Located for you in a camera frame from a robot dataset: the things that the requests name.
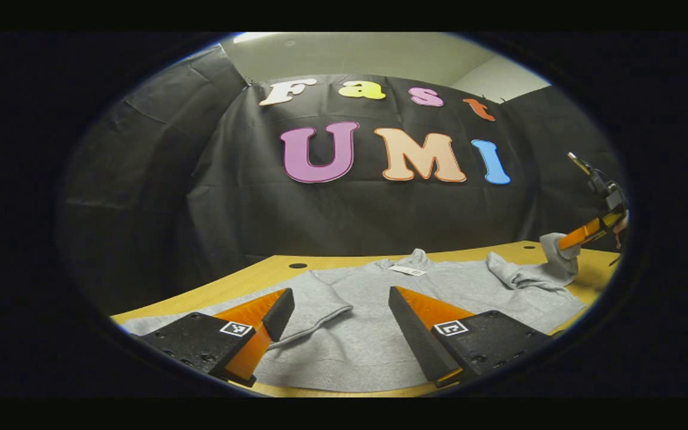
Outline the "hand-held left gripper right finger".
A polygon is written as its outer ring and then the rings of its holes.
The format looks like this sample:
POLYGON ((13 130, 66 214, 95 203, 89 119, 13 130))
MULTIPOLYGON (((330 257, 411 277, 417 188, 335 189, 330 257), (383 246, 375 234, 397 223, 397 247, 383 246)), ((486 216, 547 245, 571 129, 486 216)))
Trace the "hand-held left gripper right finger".
POLYGON ((453 306, 399 286, 388 304, 424 376, 437 388, 498 373, 554 338, 502 311, 453 306))

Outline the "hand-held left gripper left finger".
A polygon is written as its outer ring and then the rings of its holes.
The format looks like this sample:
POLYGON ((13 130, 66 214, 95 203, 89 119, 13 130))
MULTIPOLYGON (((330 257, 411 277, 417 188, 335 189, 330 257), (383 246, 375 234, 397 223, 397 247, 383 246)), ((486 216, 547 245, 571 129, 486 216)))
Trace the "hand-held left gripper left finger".
POLYGON ((137 339, 209 376, 252 387, 294 309, 294 293, 284 288, 216 314, 191 312, 137 339))

